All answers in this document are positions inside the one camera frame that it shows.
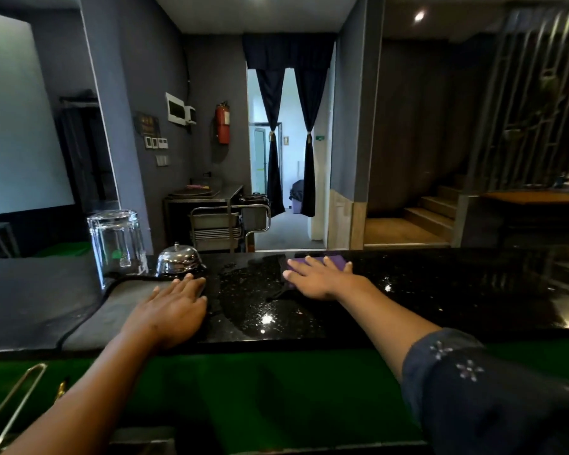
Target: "hand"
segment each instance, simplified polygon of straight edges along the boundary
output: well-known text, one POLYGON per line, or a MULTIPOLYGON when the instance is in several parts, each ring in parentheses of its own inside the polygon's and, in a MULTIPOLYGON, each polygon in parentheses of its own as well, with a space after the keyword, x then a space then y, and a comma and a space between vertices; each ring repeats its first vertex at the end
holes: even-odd
POLYGON ((324 264, 310 256, 306 257, 306 263, 289 260, 287 263, 295 271, 284 271, 284 279, 295 284, 306 297, 318 300, 341 298, 346 288, 365 279, 352 274, 352 262, 346 263, 343 271, 340 271, 329 257, 323 261, 324 264))
POLYGON ((207 298, 198 297, 205 279, 187 274, 175 279, 167 288, 157 286, 124 323, 125 336, 147 336, 152 346, 172 348, 193 336, 205 318, 207 298))

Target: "staircase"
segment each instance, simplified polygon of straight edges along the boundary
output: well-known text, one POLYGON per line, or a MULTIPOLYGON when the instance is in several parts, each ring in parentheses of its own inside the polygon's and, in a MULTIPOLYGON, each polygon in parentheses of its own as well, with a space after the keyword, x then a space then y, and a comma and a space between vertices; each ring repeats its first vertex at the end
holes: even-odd
POLYGON ((448 247, 463 180, 464 176, 456 177, 454 187, 440 185, 436 197, 422 197, 417 207, 405 208, 402 218, 367 219, 364 248, 448 247))

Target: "recessed spotlight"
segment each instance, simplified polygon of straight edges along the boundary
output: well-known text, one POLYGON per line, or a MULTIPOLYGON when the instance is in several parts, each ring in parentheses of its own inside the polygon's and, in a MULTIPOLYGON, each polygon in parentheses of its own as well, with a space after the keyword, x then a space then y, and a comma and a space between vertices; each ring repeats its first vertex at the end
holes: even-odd
POLYGON ((413 17, 413 23, 422 22, 426 17, 426 10, 420 9, 417 13, 415 13, 415 17, 413 17))

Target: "green counter front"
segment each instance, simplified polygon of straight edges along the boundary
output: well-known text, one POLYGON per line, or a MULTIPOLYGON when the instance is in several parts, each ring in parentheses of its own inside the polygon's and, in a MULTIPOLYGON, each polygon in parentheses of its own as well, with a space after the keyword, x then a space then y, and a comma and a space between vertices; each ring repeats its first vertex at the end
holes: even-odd
MULTIPOLYGON (((569 379, 569 339, 489 347, 501 358, 569 379)), ((91 362, 46 361, 15 431, 52 404, 64 378, 75 382, 91 362)), ((35 363, 0 361, 0 401, 35 363)), ((0 429, 14 407, 3 413, 0 429)), ((371 349, 157 357, 145 368, 120 426, 173 426, 190 444, 228 454, 422 438, 399 385, 371 349)))

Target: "light switch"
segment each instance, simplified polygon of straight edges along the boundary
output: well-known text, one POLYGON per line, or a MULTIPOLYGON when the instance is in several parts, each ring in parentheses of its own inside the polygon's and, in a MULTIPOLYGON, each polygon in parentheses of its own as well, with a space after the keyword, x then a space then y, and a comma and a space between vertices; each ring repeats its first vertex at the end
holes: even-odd
POLYGON ((156 166, 164 167, 170 164, 170 160, 168 159, 168 155, 156 155, 156 166))

